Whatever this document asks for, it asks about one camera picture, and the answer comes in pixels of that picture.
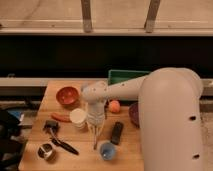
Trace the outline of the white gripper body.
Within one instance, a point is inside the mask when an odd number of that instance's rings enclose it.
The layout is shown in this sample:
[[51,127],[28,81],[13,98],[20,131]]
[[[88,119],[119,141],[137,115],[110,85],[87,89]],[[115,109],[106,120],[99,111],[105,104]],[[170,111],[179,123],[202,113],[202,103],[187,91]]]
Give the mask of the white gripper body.
[[102,125],[105,121],[105,104],[102,102],[89,103],[87,105],[87,121],[94,125]]

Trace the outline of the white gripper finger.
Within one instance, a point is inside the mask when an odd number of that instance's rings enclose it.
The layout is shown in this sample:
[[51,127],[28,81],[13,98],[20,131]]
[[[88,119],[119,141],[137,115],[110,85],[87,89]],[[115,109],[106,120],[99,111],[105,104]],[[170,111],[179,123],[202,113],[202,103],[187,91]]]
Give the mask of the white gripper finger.
[[91,135],[93,135],[93,136],[95,135],[95,126],[94,125],[88,123],[88,130]]
[[101,123],[101,124],[99,125],[99,127],[98,127],[98,135],[99,135],[99,136],[101,135],[101,133],[102,133],[102,131],[103,131],[103,128],[104,128],[104,122]]

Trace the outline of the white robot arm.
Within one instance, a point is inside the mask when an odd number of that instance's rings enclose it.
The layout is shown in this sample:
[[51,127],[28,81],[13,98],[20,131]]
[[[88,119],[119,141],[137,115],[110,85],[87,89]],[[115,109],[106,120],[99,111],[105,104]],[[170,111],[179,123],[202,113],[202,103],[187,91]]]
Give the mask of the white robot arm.
[[161,68],[145,76],[86,86],[87,121],[104,122],[108,99],[138,102],[144,171],[204,171],[199,100],[201,78],[187,68]]

